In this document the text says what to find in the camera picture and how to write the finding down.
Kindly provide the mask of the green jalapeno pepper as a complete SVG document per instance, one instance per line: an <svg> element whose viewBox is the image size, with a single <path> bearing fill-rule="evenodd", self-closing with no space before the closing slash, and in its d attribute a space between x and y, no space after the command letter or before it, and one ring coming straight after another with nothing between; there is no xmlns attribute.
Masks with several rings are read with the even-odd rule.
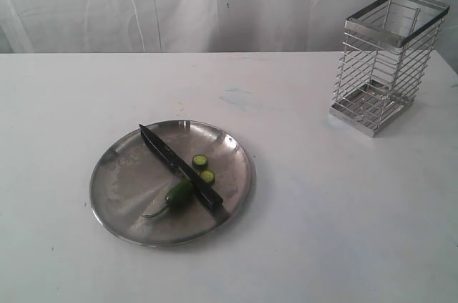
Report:
<svg viewBox="0 0 458 303"><path fill-rule="evenodd" d="M143 218L154 218L159 216L161 213L167 209L176 210L184 207L187 203L190 202L193 197L193 183L190 179L186 178L180 181L177 185L171 188L167 195L165 196L164 206L155 213L144 214Z"/></svg>

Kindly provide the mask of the round steel plate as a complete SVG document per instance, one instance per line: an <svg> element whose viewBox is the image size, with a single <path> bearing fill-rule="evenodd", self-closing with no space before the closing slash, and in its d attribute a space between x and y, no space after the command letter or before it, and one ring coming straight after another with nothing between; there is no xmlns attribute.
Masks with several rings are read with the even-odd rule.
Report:
<svg viewBox="0 0 458 303"><path fill-rule="evenodd" d="M208 159L223 206L211 213L191 196L183 207L168 208L167 193L185 175L154 155L140 130L134 130L104 152L90 181L92 210L110 233L142 246L172 246L199 239L238 214L254 189L255 168L230 133L192 120L161 121L148 128L187 163L195 155Z"/></svg>

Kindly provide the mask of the black handled kitchen knife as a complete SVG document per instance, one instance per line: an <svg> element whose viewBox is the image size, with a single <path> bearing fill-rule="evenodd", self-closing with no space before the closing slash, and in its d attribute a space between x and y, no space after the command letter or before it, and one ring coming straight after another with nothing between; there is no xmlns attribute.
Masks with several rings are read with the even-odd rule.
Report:
<svg viewBox="0 0 458 303"><path fill-rule="evenodd" d="M195 187L201 203L213 211L223 205L223 198L205 182L180 156L178 156L159 136L147 126L139 124L140 134L145 145L173 170L182 172Z"/></svg>

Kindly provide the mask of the green cucumber slice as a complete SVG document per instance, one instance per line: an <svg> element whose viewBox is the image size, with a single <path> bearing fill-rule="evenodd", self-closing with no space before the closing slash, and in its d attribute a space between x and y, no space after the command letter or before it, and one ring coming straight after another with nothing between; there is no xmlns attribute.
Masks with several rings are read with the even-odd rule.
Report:
<svg viewBox="0 0 458 303"><path fill-rule="evenodd" d="M215 182L215 173L212 170L206 169L200 173L200 177L209 185Z"/></svg>
<svg viewBox="0 0 458 303"><path fill-rule="evenodd" d="M208 158L203 154L194 155L192 165L194 168L205 169L208 166Z"/></svg>

